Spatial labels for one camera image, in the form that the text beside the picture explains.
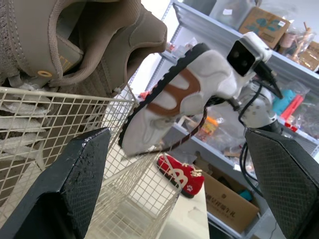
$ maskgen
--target brown suede stripe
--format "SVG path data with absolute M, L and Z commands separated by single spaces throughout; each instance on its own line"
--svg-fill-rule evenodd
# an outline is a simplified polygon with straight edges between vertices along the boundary
M 168 110 L 157 104 L 149 103 L 147 109 L 152 111 L 153 113 L 161 116 L 172 117 L 179 114 L 179 108 L 182 100 L 193 94 L 195 92 L 200 91 L 200 83 L 197 78 L 187 69 L 183 69 L 180 73 L 181 76 L 189 83 L 189 86 L 186 90 L 177 88 L 173 85 L 167 84 L 163 91 L 168 92 L 171 96 L 173 96 L 177 102 L 177 105 L 174 109 Z

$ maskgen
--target sneaker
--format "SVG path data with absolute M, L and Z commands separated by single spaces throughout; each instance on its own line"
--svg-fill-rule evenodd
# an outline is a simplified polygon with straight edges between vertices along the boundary
M 165 158 L 161 156 L 157 161 L 159 171 L 177 188 L 179 187 L 179 181 L 182 186 L 181 193 L 188 198 L 193 198 L 204 183 L 204 176 L 201 175 L 202 170 L 197 170 L 187 163 L 180 163 L 169 155 L 167 155 L 167 159 L 173 170 L 169 168 Z
M 202 114 L 212 96 L 229 99 L 236 91 L 236 78 L 226 58 L 198 44 L 128 117 L 119 145 L 128 156 L 144 153 L 160 142 L 178 117 Z
M 1 0 L 0 82 L 9 78 L 16 85 L 20 73 L 35 77 L 31 81 L 40 88 L 47 82 L 65 86 L 83 81 L 114 33 L 134 24 L 140 8 L 141 0 Z M 78 21 L 69 22 L 65 10 L 74 10 Z M 60 28 L 64 21 L 74 25 L 67 27 L 69 33 Z
M 137 22 L 112 37 L 96 70 L 73 92 L 114 97 L 148 55 L 165 51 L 166 35 L 166 25 L 141 6 Z

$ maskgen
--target shoe eyelet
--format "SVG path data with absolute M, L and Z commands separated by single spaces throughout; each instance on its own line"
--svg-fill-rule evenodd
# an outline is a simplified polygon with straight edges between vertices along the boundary
M 52 77 L 52 74 L 47 71 L 38 71 L 38 75 L 43 76 L 43 77 Z

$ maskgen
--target white table surface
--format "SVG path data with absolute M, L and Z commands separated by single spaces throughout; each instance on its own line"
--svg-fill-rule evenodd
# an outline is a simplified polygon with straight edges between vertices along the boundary
M 159 239 L 209 239 L 204 186 L 192 199 L 179 196 Z

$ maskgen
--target shelving unit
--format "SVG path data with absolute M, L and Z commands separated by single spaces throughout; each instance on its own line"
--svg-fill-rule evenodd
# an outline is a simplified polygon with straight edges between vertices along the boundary
M 204 36 L 221 46 L 231 48 L 236 40 L 242 37 L 238 31 L 194 10 L 193 8 L 174 1 L 173 7 L 179 24 L 201 36 Z M 273 52 L 268 62 L 277 72 L 277 79 L 283 83 L 297 80 L 310 88 L 310 94 L 319 98 L 319 75 L 297 64 L 296 62 Z
M 234 42 L 242 37 L 242 34 L 238 31 L 200 13 L 197 10 L 194 10 L 193 8 L 177 0 L 173 0 L 171 2 L 171 6 L 174 7 L 179 22 L 179 26 L 171 40 L 172 43 L 174 43 L 179 31 L 183 27 L 229 50 Z M 147 90 L 149 90 L 156 83 L 154 82 L 156 76 L 165 61 L 169 61 L 172 64 L 177 63 L 177 58 L 167 51 L 161 53 L 160 56 L 161 60 L 148 84 Z M 299 81 L 311 89 L 309 94 L 319 98 L 318 74 L 291 61 L 277 52 L 273 52 L 273 56 L 268 64 L 274 71 L 277 72 L 278 81 L 282 82 L 283 84 L 287 84 L 288 82 L 295 80 Z M 285 131 L 289 133 L 300 145 L 302 145 L 307 152 L 312 152 L 312 157 L 315 157 L 317 152 L 319 152 L 319 140 L 314 139 L 301 130 L 292 132 L 289 128 L 285 127 Z M 163 140 L 165 143 L 172 143 L 176 142 L 187 134 L 188 132 L 184 128 L 179 125 L 175 125 L 171 128 Z M 200 155 L 210 164 L 228 174 L 248 189 L 251 189 L 245 181 L 242 173 L 234 170 L 234 163 L 230 159 L 198 138 L 192 137 L 186 143 L 181 145 L 179 150 L 190 155 L 195 155 L 195 153 L 200 152 Z M 208 212 L 207 216 L 210 221 L 209 223 L 214 224 L 215 227 L 220 228 L 221 231 L 233 238 L 250 239 L 251 236 L 259 229 L 263 221 L 272 215 L 266 201 L 257 194 L 255 194 L 254 197 L 259 205 L 261 218 L 256 219 L 242 234 L 234 231 L 232 228 Z

